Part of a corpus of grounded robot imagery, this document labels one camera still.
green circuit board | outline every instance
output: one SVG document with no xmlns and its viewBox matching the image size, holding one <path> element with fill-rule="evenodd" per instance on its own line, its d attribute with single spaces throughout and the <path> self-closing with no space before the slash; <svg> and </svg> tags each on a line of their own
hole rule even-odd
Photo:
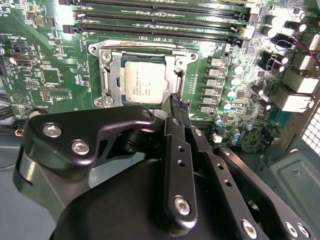
<svg viewBox="0 0 320 240">
<path fill-rule="evenodd" d="M 182 99 L 190 102 L 191 120 L 206 123 L 221 116 L 223 143 L 230 144 L 237 128 L 241 134 L 237 144 L 245 152 L 257 152 L 262 127 L 276 123 L 279 110 L 261 107 L 252 86 L 267 83 L 268 96 L 283 76 L 258 65 L 263 52 L 278 52 L 274 41 L 263 34 L 267 18 L 307 23 L 316 14 L 317 8 L 302 0 L 0 0 L 0 77 L 16 119 L 27 119 L 34 109 L 48 113 L 98 109 L 101 74 L 99 59 L 88 51 L 90 45 L 107 40 L 179 45 L 199 56 L 187 66 L 183 85 Z M 250 36 L 240 33 L 247 26 L 254 29 Z M 299 36 L 285 27 L 278 33 Z M 284 49 L 282 54 L 290 62 L 295 50 Z M 35 62 L 13 64 L 12 57 Z M 210 111 L 201 112 L 210 77 L 207 69 L 212 67 L 209 58 L 225 60 L 214 67 L 218 71 L 212 78 L 218 81 L 212 88 Z M 228 82 L 235 75 L 234 64 L 243 69 L 237 86 Z M 222 102 L 228 100 L 228 88 L 235 97 L 227 111 Z M 246 130 L 248 125 L 253 129 Z"/>
</svg>

black metal bracket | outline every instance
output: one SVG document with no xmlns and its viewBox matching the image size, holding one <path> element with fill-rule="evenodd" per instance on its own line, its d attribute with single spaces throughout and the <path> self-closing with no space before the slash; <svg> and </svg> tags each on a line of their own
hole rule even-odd
<svg viewBox="0 0 320 240">
<path fill-rule="evenodd" d="M 13 181 L 58 221 L 75 198 L 90 193 L 92 168 L 139 151 L 161 166 L 156 215 L 170 238 L 183 238 L 197 225 L 196 166 L 217 192 L 221 206 L 215 207 L 224 209 L 226 239 L 313 240 L 309 227 L 230 149 L 217 146 L 213 154 L 180 104 L 173 94 L 155 114 L 134 105 L 35 116 L 26 124 Z M 259 221 L 247 198 L 257 206 Z"/>
</svg>

screw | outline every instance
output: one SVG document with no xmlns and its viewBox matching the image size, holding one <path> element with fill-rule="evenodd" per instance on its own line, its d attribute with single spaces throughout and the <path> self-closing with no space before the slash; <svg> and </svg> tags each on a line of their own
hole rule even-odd
<svg viewBox="0 0 320 240">
<path fill-rule="evenodd" d="M 202 133 L 201 133 L 201 131 L 200 131 L 199 129 L 195 129 L 194 132 L 195 132 L 195 134 L 197 134 L 198 136 L 201 136 L 201 135 L 202 135 Z"/>
<path fill-rule="evenodd" d="M 249 124 L 245 127 L 248 131 L 252 131 L 252 129 L 254 129 L 254 127 L 252 126 L 252 124 Z"/>
<path fill-rule="evenodd" d="M 102 58 L 103 58 L 103 60 L 105 60 L 107 63 L 111 61 L 111 55 L 110 55 L 110 53 L 107 53 L 107 52 L 103 53 L 103 54 L 102 54 Z"/>
<path fill-rule="evenodd" d="M 221 150 L 225 155 L 228 155 L 228 156 L 230 155 L 230 152 L 227 149 L 225 149 L 224 147 L 222 147 Z"/>
<path fill-rule="evenodd" d="M 295 238 L 298 237 L 297 230 L 295 230 L 295 228 L 289 222 L 286 222 L 285 226 L 289 230 L 289 233 L 291 233 L 292 236 L 294 236 Z"/>
<path fill-rule="evenodd" d="M 147 112 L 146 110 L 142 111 L 142 115 L 145 116 L 146 118 L 151 118 L 151 114 Z"/>
<path fill-rule="evenodd" d="M 301 175 L 301 171 L 299 169 L 292 169 L 292 175 L 294 177 L 300 176 Z"/>
<path fill-rule="evenodd" d="M 180 122 L 176 118 L 172 118 L 172 122 L 176 125 L 180 125 Z"/>
<path fill-rule="evenodd" d="M 86 155 L 90 148 L 84 141 L 74 141 L 71 144 L 72 151 L 79 155 Z"/>
<path fill-rule="evenodd" d="M 180 214 L 188 215 L 190 213 L 190 205 L 187 200 L 182 197 L 176 197 L 174 199 L 174 205 Z"/>
<path fill-rule="evenodd" d="M 250 222 L 244 219 L 242 220 L 241 224 L 242 224 L 243 230 L 245 231 L 246 234 L 248 234 L 250 238 L 256 239 L 258 237 L 256 229 L 254 228 L 254 226 L 252 226 Z"/>
<path fill-rule="evenodd" d="M 298 228 L 299 230 L 305 235 L 307 238 L 310 238 L 310 233 L 308 232 L 307 229 L 305 229 L 304 226 L 302 226 L 300 223 L 298 223 Z"/>
<path fill-rule="evenodd" d="M 91 50 L 92 53 L 96 53 L 97 52 L 97 48 L 95 46 L 92 46 L 90 48 L 90 50 Z"/>
<path fill-rule="evenodd" d="M 56 125 L 46 125 L 42 128 L 44 135 L 50 138 L 57 138 L 62 134 L 62 130 L 60 127 Z"/>
</svg>

chip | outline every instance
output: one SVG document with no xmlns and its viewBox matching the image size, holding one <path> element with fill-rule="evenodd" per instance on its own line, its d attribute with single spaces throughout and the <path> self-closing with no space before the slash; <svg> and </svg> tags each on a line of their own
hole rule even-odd
<svg viewBox="0 0 320 240">
<path fill-rule="evenodd" d="M 164 64 L 127 61 L 124 72 L 125 99 L 128 102 L 144 104 L 162 102 L 164 90 L 167 88 Z"/>
<path fill-rule="evenodd" d="M 259 71 L 258 72 L 258 77 L 259 78 L 262 78 L 262 77 L 264 77 L 265 76 L 265 72 L 264 71 Z"/>
<path fill-rule="evenodd" d="M 263 121 L 265 119 L 265 115 L 258 115 L 256 119 Z"/>
<path fill-rule="evenodd" d="M 43 16 L 35 16 L 34 22 L 37 26 L 44 27 L 46 25 L 45 18 Z"/>
<path fill-rule="evenodd" d="M 55 23 L 55 19 L 53 17 L 48 17 L 47 18 L 48 24 L 50 27 L 55 27 L 56 23 Z"/>
<path fill-rule="evenodd" d="M 260 9 L 260 17 L 264 17 L 264 16 L 268 15 L 268 13 L 269 13 L 269 8 L 268 7 L 262 7 Z"/>
<path fill-rule="evenodd" d="M 252 38 L 253 38 L 253 39 L 258 39 L 258 38 L 260 38 L 260 36 L 261 36 L 261 32 L 259 32 L 259 31 L 254 31 Z"/>
<path fill-rule="evenodd" d="M 62 44 L 61 38 L 55 38 L 55 39 L 54 39 L 54 43 L 57 44 L 57 45 Z"/>
<path fill-rule="evenodd" d="M 245 115 L 251 115 L 254 112 L 253 109 L 247 109 Z"/>
<path fill-rule="evenodd" d="M 238 98 L 243 98 L 244 95 L 245 95 L 245 92 L 244 92 L 244 91 L 238 91 L 237 97 L 238 97 Z"/>
<path fill-rule="evenodd" d="M 254 47 L 248 47 L 246 49 L 246 54 L 252 55 L 255 52 L 255 48 Z"/>
<path fill-rule="evenodd" d="M 293 14 L 299 14 L 300 11 L 301 11 L 301 9 L 297 7 L 297 8 L 295 8 L 295 9 L 293 10 Z"/>
</svg>

red wire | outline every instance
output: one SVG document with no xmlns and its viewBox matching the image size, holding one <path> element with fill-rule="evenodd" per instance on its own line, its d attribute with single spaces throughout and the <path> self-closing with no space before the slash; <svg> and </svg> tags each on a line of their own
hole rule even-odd
<svg viewBox="0 0 320 240">
<path fill-rule="evenodd" d="M 313 57 L 315 60 L 317 60 L 315 54 L 310 50 L 309 47 L 305 47 L 304 45 L 302 45 L 300 42 L 298 42 L 298 40 L 294 40 L 294 43 L 298 45 L 299 48 L 302 48 L 302 49 L 307 49 L 310 56 Z"/>
</svg>

